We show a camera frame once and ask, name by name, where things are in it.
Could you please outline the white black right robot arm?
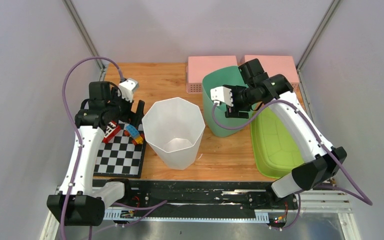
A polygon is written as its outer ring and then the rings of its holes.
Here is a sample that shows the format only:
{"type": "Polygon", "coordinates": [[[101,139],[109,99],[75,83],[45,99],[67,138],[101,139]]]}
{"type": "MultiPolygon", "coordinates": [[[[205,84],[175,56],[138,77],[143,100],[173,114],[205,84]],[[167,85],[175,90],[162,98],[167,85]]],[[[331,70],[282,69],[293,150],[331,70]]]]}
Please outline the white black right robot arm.
{"type": "Polygon", "coordinates": [[[317,129],[283,74],[268,76],[257,58],[238,66],[238,71],[245,86],[225,84],[222,87],[225,117],[253,121],[257,115],[250,116],[252,105],[262,103],[283,123],[303,160],[301,165],[265,188],[262,203],[278,209],[286,198],[334,177],[347,152],[342,146],[335,147],[317,129]]]}

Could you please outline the white translucent bin liner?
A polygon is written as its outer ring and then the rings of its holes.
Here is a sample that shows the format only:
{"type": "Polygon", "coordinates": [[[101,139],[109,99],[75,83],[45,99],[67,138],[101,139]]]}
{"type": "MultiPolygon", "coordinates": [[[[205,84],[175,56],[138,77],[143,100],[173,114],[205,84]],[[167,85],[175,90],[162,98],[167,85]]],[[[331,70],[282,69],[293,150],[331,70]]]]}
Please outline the white translucent bin liner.
{"type": "Polygon", "coordinates": [[[147,143],[168,168],[185,170],[195,162],[206,127],[198,105],[180,97],[156,101],[142,125],[147,143]]]}

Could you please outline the right aluminium frame post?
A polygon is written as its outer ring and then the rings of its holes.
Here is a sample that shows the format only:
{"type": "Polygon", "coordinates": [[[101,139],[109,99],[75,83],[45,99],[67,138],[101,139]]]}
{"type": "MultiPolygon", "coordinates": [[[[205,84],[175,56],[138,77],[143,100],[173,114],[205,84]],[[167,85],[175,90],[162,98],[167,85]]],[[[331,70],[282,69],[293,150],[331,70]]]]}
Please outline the right aluminium frame post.
{"type": "Polygon", "coordinates": [[[315,46],[317,45],[320,37],[323,35],[324,31],[328,27],[329,23],[331,22],[332,18],[334,17],[336,11],[338,10],[339,6],[341,5],[343,1],[342,0],[331,0],[330,4],[324,13],[320,23],[318,24],[315,32],[313,33],[309,43],[307,44],[303,54],[301,55],[297,65],[296,65],[296,70],[300,72],[308,58],[310,57],[311,53],[313,52],[315,46]]]}

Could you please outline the red white toy block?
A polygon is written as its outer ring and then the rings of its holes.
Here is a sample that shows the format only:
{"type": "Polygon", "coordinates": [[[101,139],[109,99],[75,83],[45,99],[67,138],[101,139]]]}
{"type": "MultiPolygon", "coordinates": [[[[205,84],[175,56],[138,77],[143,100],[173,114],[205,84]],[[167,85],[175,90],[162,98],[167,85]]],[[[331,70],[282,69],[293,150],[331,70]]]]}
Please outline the red white toy block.
{"type": "Polygon", "coordinates": [[[115,121],[111,121],[106,126],[104,138],[102,140],[103,143],[108,144],[110,140],[112,140],[119,132],[121,131],[121,127],[115,121]]]}

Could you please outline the black white checkerboard mat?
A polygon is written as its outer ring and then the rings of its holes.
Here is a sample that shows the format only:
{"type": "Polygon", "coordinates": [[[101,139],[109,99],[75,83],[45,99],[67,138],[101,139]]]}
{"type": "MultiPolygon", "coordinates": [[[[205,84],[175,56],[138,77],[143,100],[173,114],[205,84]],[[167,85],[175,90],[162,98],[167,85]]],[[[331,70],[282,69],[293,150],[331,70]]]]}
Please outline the black white checkerboard mat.
{"type": "Polygon", "coordinates": [[[125,123],[120,121],[118,125],[121,131],[107,143],[100,144],[93,175],[139,179],[142,175],[147,142],[133,144],[133,139],[123,133],[125,123]]]}

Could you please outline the pink perforated plastic basket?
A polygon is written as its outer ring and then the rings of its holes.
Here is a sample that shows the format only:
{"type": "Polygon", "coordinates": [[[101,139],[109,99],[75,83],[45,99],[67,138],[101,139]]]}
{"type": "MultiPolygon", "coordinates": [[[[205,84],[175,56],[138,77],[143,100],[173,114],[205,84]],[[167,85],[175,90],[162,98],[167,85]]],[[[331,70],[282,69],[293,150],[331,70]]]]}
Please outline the pink perforated plastic basket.
{"type": "Polygon", "coordinates": [[[202,93],[203,78],[222,68],[237,65],[234,55],[189,56],[186,63],[186,92],[188,94],[202,93]]]}

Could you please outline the large lime green tub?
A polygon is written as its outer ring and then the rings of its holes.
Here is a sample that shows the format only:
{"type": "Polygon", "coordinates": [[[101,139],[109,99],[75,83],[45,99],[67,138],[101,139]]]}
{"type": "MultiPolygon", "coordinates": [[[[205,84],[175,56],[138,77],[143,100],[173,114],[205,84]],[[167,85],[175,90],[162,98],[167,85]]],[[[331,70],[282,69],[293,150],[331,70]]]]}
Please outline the large lime green tub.
{"type": "Polygon", "coordinates": [[[296,142],[270,108],[251,122],[250,134],[256,168],[263,176],[279,179],[304,163],[296,142]]]}

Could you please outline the aluminium frame post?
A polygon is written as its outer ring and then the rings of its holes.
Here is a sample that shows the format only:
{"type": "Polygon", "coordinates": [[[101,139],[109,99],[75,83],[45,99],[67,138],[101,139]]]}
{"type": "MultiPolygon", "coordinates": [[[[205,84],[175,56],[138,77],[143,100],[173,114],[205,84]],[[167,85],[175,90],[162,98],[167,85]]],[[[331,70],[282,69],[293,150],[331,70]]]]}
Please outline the aluminium frame post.
{"type": "Polygon", "coordinates": [[[80,36],[82,37],[83,42],[85,43],[90,55],[92,57],[98,57],[99,52],[96,49],[88,31],[87,31],[87,28],[85,27],[85,25],[81,19],[81,16],[79,15],[79,13],[76,9],[74,2],[72,0],[62,0],[62,3],[66,7],[67,12],[70,15],[74,25],[76,26],[80,36]]]}
{"type": "Polygon", "coordinates": [[[339,6],[341,5],[343,1],[342,0],[331,0],[330,4],[324,13],[320,23],[318,24],[315,32],[313,33],[309,43],[307,44],[303,54],[301,55],[297,65],[296,65],[296,70],[300,72],[308,58],[310,57],[311,53],[313,52],[315,46],[317,45],[320,37],[323,35],[324,31],[328,27],[329,23],[331,22],[332,18],[334,17],[336,11],[338,10],[339,6]]]}

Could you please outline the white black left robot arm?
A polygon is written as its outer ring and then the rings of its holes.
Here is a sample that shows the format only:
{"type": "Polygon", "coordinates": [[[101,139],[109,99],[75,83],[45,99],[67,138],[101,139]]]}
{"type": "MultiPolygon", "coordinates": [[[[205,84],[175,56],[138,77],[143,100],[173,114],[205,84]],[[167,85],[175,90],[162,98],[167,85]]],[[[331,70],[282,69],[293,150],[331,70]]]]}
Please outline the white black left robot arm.
{"type": "Polygon", "coordinates": [[[144,117],[144,101],[132,111],[139,83],[128,78],[115,85],[109,81],[89,84],[89,97],[74,117],[75,141],[63,183],[58,193],[49,195],[46,205],[59,223],[65,226],[99,226],[107,208],[117,202],[129,206],[133,193],[126,180],[109,180],[93,191],[93,176],[98,151],[107,126],[124,122],[138,127],[144,117]]]}

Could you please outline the left aluminium frame post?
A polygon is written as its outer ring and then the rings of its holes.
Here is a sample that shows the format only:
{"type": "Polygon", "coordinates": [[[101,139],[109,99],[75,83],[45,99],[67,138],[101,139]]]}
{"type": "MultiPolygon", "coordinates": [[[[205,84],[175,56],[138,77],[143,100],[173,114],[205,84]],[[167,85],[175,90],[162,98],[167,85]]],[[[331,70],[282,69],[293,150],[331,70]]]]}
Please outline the left aluminium frame post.
{"type": "Polygon", "coordinates": [[[81,19],[81,16],[79,15],[79,13],[76,9],[74,2],[72,0],[62,0],[62,3],[66,7],[67,12],[70,15],[74,25],[76,26],[80,36],[82,37],[83,42],[85,43],[90,55],[92,57],[98,57],[99,52],[96,49],[88,31],[87,31],[87,28],[85,27],[85,25],[81,19]]]}

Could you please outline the blue yellow toy car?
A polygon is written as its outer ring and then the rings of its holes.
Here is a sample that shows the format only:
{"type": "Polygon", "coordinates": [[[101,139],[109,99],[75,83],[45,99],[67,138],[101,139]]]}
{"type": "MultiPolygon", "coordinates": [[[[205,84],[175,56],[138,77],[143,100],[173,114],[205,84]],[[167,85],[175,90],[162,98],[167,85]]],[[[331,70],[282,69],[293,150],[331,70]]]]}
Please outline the blue yellow toy car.
{"type": "Polygon", "coordinates": [[[131,138],[131,143],[136,145],[143,145],[145,142],[145,136],[140,133],[134,126],[126,123],[122,132],[124,137],[131,138]]]}

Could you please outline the mint green trash bin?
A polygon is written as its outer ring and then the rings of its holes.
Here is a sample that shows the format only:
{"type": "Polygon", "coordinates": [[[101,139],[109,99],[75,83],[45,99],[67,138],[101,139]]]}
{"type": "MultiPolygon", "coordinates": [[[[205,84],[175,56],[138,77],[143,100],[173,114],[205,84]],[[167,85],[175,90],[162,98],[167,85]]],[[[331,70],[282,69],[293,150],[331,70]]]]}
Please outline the mint green trash bin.
{"type": "Polygon", "coordinates": [[[226,117],[232,105],[228,90],[224,86],[247,87],[237,65],[227,66],[206,75],[202,80],[203,116],[212,133],[220,138],[235,134],[247,118],[226,117]]]}

